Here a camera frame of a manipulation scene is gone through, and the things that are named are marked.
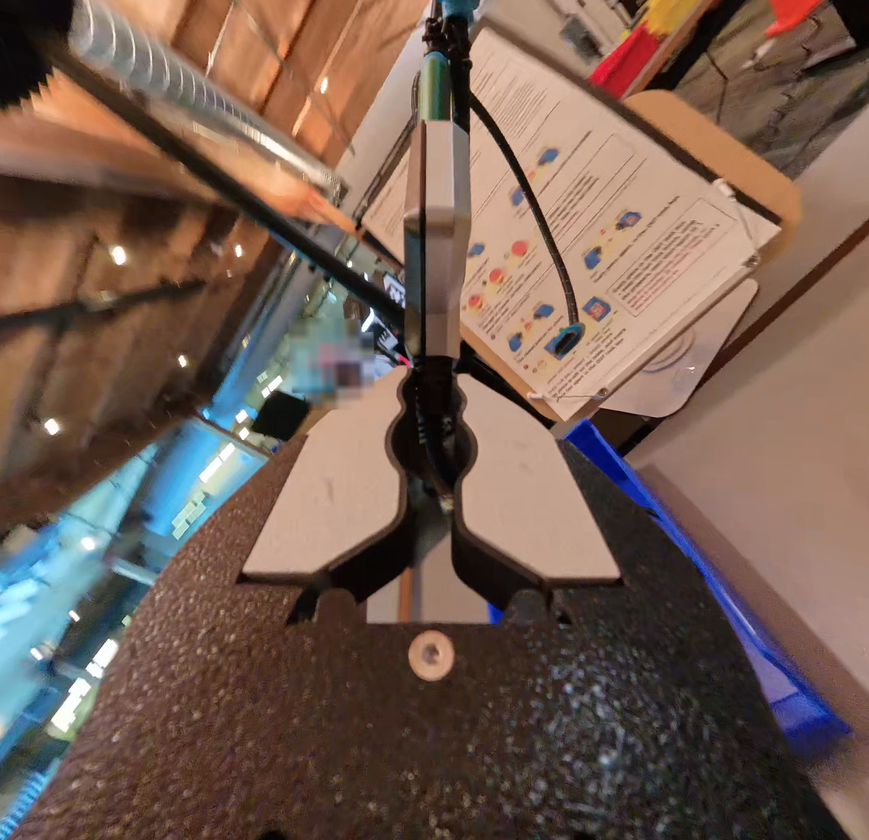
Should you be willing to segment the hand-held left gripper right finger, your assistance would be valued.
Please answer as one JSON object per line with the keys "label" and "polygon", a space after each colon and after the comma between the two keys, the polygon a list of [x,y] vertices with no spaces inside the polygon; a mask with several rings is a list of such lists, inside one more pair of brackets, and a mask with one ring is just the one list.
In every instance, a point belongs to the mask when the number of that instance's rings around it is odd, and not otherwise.
{"label": "hand-held left gripper right finger", "polygon": [[456,575],[475,592],[614,585],[621,570],[554,436],[462,374],[467,464],[454,489]]}

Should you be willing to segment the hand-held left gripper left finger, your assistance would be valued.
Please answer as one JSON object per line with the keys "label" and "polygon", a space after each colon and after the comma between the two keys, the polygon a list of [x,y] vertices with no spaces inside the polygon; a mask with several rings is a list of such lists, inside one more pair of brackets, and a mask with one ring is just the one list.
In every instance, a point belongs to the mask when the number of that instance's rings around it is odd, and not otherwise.
{"label": "hand-held left gripper left finger", "polygon": [[408,375],[395,368],[309,432],[244,563],[246,580],[368,599],[407,567],[407,474],[392,437]]}

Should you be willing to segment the grey usb hub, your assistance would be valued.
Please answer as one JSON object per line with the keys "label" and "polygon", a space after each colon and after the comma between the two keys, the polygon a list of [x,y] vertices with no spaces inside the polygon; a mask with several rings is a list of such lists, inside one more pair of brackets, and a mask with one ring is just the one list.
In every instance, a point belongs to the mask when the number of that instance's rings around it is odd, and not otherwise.
{"label": "grey usb hub", "polygon": [[423,119],[411,137],[403,216],[404,340],[415,365],[460,355],[471,224],[469,135],[450,120]]}

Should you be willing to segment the white desk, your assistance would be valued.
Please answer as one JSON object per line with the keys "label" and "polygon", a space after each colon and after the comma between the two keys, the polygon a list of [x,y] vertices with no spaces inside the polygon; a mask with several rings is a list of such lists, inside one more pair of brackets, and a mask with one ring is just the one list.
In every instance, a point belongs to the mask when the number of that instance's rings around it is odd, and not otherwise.
{"label": "white desk", "polygon": [[688,404],[629,462],[852,727],[812,767],[867,838],[867,110],[798,177],[792,244]]}

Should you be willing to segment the clear plastic stand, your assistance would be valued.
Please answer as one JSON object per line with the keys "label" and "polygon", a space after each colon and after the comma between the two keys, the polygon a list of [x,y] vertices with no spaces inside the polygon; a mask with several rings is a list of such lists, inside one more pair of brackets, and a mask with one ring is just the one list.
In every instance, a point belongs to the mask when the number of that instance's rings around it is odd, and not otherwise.
{"label": "clear plastic stand", "polygon": [[700,385],[758,290],[753,279],[741,282],[609,396],[602,409],[657,419],[679,411]]}

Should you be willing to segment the blue plastic bin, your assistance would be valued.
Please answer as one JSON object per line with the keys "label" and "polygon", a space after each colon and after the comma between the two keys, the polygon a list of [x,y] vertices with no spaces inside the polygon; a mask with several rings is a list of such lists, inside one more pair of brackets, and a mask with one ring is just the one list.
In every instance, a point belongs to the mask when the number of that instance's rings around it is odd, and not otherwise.
{"label": "blue plastic bin", "polygon": [[739,639],[766,702],[792,751],[809,759],[828,751],[851,735],[852,727],[798,670],[791,657],[749,609],[733,585],[688,536],[688,532],[636,470],[605,441],[598,429],[589,420],[582,420],[566,433],[564,440],[603,472],[624,495],[643,508],[701,573]]}

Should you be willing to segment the orange chair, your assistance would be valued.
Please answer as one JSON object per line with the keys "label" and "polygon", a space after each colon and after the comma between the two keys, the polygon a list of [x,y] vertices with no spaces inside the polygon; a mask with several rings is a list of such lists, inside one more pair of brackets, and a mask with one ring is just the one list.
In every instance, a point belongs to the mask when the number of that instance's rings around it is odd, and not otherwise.
{"label": "orange chair", "polygon": [[824,5],[826,0],[769,0],[774,14],[774,21],[765,32],[765,40],[753,52],[752,58],[745,65],[755,67],[770,51],[774,42],[791,31],[797,29],[803,22],[810,20],[815,12]]}

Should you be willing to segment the silver ventilation duct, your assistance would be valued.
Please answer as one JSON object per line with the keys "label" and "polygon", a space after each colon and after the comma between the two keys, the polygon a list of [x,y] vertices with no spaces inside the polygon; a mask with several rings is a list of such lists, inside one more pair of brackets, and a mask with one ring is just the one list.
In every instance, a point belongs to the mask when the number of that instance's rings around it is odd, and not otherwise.
{"label": "silver ventilation duct", "polygon": [[96,73],[248,142],[289,166],[327,200],[342,198],[346,186],[332,169],[104,0],[75,0],[72,16],[71,50]]}

